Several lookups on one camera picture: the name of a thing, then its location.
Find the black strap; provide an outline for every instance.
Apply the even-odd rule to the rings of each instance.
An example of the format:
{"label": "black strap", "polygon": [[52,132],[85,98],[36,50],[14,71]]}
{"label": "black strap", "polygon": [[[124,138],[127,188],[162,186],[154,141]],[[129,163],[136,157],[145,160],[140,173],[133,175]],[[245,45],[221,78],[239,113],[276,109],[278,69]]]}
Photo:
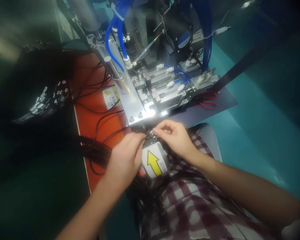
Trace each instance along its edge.
{"label": "black strap", "polygon": [[238,77],[241,73],[251,67],[254,63],[260,60],[272,48],[283,43],[294,31],[286,25],[274,28],[266,37],[264,37],[259,44],[257,44],[250,52],[248,52],[236,65],[234,65],[218,82],[211,88],[212,91],[218,92],[233,79]]}

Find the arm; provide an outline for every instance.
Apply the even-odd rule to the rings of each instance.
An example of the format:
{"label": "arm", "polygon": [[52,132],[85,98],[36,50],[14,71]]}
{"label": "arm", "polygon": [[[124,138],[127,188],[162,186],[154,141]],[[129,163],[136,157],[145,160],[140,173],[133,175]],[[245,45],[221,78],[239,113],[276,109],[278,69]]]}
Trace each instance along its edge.
{"label": "arm", "polygon": [[181,123],[161,122],[153,132],[195,166],[236,203],[269,227],[283,228],[300,218],[300,202],[272,183],[201,153]]}
{"label": "arm", "polygon": [[144,138],[144,134],[130,133],[113,148],[104,177],[56,240],[96,239],[101,224],[137,174]]}

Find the person's left hand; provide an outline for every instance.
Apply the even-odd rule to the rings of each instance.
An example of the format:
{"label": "person's left hand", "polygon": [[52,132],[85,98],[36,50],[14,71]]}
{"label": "person's left hand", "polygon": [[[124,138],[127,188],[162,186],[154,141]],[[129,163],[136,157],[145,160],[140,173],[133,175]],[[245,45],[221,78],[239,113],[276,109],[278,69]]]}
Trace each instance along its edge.
{"label": "person's left hand", "polygon": [[123,192],[132,183],[142,162],[142,147],[146,135],[129,133],[112,149],[104,179]]}

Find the yellow arrow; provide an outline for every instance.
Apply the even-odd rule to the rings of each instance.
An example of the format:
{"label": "yellow arrow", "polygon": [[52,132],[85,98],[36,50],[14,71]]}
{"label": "yellow arrow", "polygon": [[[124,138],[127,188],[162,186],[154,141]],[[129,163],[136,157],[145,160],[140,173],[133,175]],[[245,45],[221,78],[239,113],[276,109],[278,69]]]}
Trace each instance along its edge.
{"label": "yellow arrow", "polygon": [[148,165],[151,165],[151,168],[156,176],[159,176],[162,173],[157,163],[158,160],[159,159],[148,150]]}

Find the hand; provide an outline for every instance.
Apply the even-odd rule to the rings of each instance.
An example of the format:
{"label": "hand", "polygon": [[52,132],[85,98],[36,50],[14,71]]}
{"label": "hand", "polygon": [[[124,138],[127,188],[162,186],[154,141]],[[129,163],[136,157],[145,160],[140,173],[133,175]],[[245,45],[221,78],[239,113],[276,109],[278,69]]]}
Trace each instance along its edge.
{"label": "hand", "polygon": [[153,133],[162,138],[176,154],[186,161],[189,161],[190,155],[198,151],[182,123],[163,120],[153,129]]}
{"label": "hand", "polygon": [[138,172],[145,137],[143,133],[129,133],[112,149],[104,179],[119,192],[129,187]]}

